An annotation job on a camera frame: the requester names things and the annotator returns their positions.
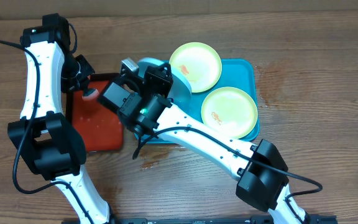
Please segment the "light blue plate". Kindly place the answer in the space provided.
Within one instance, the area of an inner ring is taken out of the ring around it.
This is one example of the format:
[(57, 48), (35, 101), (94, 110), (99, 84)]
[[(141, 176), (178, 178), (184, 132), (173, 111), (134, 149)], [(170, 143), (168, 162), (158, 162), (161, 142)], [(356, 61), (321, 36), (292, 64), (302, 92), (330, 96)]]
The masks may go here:
[[(151, 57), (140, 59), (137, 62), (139, 67), (139, 76), (144, 77), (147, 67), (156, 67), (162, 65), (163, 63), (165, 63), (165, 61)], [(173, 76), (173, 85), (167, 97), (171, 98), (173, 103), (183, 111), (188, 110), (192, 93), (191, 85), (186, 77), (173, 66), (171, 66), (171, 72)]]

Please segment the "yellow-green plate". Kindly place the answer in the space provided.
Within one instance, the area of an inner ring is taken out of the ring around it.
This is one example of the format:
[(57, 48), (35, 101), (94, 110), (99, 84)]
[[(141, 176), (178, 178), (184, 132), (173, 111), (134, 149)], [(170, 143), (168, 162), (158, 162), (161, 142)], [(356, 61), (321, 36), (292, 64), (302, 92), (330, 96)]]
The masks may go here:
[(258, 120), (255, 101), (245, 91), (225, 86), (213, 90), (201, 105), (202, 122), (229, 137), (250, 134)]
[(193, 93), (211, 89), (221, 77), (223, 65), (217, 51), (201, 42), (179, 46), (169, 63), (188, 80)]

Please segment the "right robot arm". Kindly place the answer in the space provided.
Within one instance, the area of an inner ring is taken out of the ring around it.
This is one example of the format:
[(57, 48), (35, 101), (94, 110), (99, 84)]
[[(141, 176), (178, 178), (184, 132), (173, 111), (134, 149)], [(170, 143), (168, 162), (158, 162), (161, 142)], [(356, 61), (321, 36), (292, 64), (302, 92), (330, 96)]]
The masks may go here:
[(190, 84), (169, 63), (139, 68), (125, 60), (98, 101), (133, 133), (185, 146), (218, 165), (237, 181), (236, 196), (268, 212), (274, 223), (310, 222), (291, 200), (291, 174), (274, 144), (262, 140), (255, 145), (218, 133), (177, 106), (175, 92), (191, 93)]

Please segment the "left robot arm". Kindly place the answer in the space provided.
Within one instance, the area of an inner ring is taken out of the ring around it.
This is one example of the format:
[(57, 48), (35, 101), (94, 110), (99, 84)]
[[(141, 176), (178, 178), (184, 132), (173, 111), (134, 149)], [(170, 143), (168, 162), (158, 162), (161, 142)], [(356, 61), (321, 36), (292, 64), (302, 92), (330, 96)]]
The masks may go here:
[(108, 203), (101, 198), (85, 167), (82, 137), (66, 120), (62, 94), (88, 88), (93, 68), (70, 46), (73, 26), (59, 14), (42, 18), (42, 25), (24, 29), (18, 49), (27, 60), (27, 88), (20, 119), (7, 133), (17, 149), (12, 169), (15, 188), (34, 194), (56, 186), (78, 215), (78, 223), (111, 223)]

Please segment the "black tray with red liquid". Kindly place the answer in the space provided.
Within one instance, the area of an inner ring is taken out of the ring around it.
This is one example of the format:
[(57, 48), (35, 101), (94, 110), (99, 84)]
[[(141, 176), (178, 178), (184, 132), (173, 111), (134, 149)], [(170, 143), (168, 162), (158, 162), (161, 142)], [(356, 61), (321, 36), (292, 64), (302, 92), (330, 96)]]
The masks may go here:
[(124, 128), (115, 113), (98, 102), (98, 96), (116, 73), (92, 74), (89, 88), (95, 92), (83, 97), (82, 91), (67, 93), (66, 119), (81, 135), (87, 152), (118, 151), (124, 142)]

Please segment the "teal plastic serving tray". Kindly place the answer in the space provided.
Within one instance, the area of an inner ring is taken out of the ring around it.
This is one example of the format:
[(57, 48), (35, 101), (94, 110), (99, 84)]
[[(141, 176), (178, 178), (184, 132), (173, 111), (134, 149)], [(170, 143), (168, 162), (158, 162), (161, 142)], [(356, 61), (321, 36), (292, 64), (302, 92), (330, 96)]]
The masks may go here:
[[(210, 128), (218, 128), (218, 125), (213, 124), (218, 120), (222, 121), (224, 127), (232, 124), (235, 138), (253, 141), (260, 131), (253, 68), (243, 59), (224, 59), (222, 65), (217, 84), (206, 92), (192, 94), (189, 104), (183, 110)], [(216, 101), (220, 96), (233, 96), (230, 104), (241, 105), (243, 108), (238, 109), (232, 118), (229, 118), (227, 112), (213, 113), (212, 107), (218, 106)]]

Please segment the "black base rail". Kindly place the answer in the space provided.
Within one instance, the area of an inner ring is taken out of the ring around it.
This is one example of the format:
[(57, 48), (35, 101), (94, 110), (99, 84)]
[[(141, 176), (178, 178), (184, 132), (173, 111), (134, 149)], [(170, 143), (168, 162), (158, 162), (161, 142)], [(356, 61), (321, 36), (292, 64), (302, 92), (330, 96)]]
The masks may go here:
[(254, 215), (249, 218), (194, 218), (194, 219), (161, 219), (148, 220), (146, 218), (116, 219), (118, 224), (273, 224), (269, 215)]

